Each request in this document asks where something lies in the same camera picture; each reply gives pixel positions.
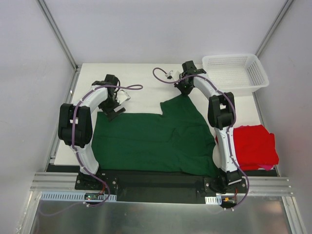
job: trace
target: metal frame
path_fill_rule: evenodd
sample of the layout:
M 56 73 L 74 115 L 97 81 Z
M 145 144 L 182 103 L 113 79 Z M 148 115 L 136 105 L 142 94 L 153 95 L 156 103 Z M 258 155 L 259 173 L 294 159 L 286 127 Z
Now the metal frame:
M 45 0 L 37 0 L 44 16 L 46 17 L 53 33 L 55 34 L 60 46 L 62 47 L 65 55 L 67 56 L 69 62 L 74 69 L 74 75 L 70 87 L 68 89 L 67 95 L 65 97 L 65 102 L 70 102 L 72 99 L 72 94 L 75 90 L 77 80 L 79 77 L 80 67 L 75 62 Z M 278 26 L 281 24 L 285 14 L 293 4 L 294 0 L 286 0 L 278 15 L 276 16 L 274 22 L 263 38 L 260 46 L 256 51 L 256 55 L 261 56 L 266 45 L 268 44 L 270 38 L 277 30 Z M 257 100 L 257 94 L 253 93 L 254 101 L 258 111 L 261 124 L 264 125 L 264 120 L 261 114 L 261 108 Z M 54 132 L 52 145 L 49 150 L 49 158 L 47 160 L 46 168 L 49 163 L 53 163 L 56 155 L 56 151 L 59 145 L 59 140 L 57 137 L 57 130 Z M 77 173 L 36 173 L 32 186 L 30 188 L 30 194 L 28 202 L 25 206 L 26 213 L 21 217 L 19 224 L 21 228 L 17 231 L 20 234 L 28 234 L 31 232 L 33 222 L 35 220 L 35 214 L 39 204 L 39 198 L 41 197 L 42 191 L 71 191 L 71 192 L 81 192 L 74 189 Z M 257 177 L 250 176 L 250 192 L 249 196 L 279 196 L 285 207 L 285 213 L 288 218 L 290 229 L 293 234 L 307 233 L 302 222 L 302 218 L 298 211 L 298 207 L 295 201 L 295 192 L 292 188 L 290 181 L 287 177 Z

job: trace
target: red fabric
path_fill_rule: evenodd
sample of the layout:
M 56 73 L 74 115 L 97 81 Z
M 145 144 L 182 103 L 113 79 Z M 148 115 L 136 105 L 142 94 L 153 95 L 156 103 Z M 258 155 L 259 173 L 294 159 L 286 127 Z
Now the red fabric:
M 236 158 L 242 170 L 257 170 L 278 164 L 274 134 L 262 125 L 241 126 L 233 133 Z

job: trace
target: white wall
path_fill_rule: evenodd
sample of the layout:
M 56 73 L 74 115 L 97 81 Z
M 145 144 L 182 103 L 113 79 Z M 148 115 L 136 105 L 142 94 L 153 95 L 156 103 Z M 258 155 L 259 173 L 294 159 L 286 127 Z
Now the white wall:
M 46 0 L 77 63 L 255 53 L 285 0 Z
M 0 3 L 0 233 L 43 167 L 73 70 L 35 0 Z
M 260 57 L 269 76 L 260 89 L 266 127 L 275 133 L 279 170 L 296 188 L 296 200 L 312 233 L 312 2 L 297 0 Z

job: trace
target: laundry basket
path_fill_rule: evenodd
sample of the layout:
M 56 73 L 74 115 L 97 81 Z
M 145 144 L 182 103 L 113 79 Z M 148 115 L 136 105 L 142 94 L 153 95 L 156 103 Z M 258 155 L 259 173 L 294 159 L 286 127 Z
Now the laundry basket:
M 218 89 L 235 96 L 250 95 L 269 85 L 261 62 L 253 54 L 205 56 L 203 68 Z

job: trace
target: green cloth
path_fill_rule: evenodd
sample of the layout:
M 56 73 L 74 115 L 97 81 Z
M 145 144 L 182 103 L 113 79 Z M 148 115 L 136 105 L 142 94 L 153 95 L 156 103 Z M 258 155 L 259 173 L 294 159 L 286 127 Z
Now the green cloth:
M 92 149 L 102 169 L 185 172 L 216 177 L 215 139 L 189 97 L 160 104 L 158 114 L 97 113 Z

